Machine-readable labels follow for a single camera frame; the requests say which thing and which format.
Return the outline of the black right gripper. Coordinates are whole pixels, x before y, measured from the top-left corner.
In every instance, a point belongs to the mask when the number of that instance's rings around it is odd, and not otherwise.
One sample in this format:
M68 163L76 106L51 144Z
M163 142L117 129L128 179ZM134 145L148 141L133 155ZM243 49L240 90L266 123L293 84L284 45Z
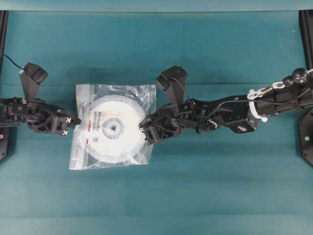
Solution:
M190 105L165 105L140 122L144 129L147 144L155 144L178 137L188 128L196 128L196 118Z

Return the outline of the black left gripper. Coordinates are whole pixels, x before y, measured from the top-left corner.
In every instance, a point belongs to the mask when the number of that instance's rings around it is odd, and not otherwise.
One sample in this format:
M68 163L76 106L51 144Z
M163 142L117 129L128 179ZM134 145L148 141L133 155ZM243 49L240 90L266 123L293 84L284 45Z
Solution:
M65 117L64 109L48 104L43 100L23 100L26 104L26 114L23 115L23 123L35 133L54 133L67 136L69 130L64 126L80 125L81 120L75 117Z

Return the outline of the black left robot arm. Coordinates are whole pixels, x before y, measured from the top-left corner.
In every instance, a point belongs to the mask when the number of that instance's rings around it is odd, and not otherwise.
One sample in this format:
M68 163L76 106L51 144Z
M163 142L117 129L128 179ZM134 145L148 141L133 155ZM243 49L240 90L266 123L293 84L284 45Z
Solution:
M18 127L24 123L35 133L67 136L68 129L79 125L81 120L67 110L40 99L1 99L0 126Z

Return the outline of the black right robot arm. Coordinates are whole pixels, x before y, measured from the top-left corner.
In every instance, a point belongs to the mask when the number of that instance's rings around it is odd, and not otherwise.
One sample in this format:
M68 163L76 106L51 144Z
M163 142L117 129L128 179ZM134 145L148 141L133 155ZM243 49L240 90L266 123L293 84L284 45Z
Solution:
M178 137L186 129L194 129L199 135L220 126L237 134L254 132L259 121L313 105L313 71L304 68L268 87L214 101L191 99L185 90L186 77L182 67L172 66L156 79L170 102L139 124L147 144Z

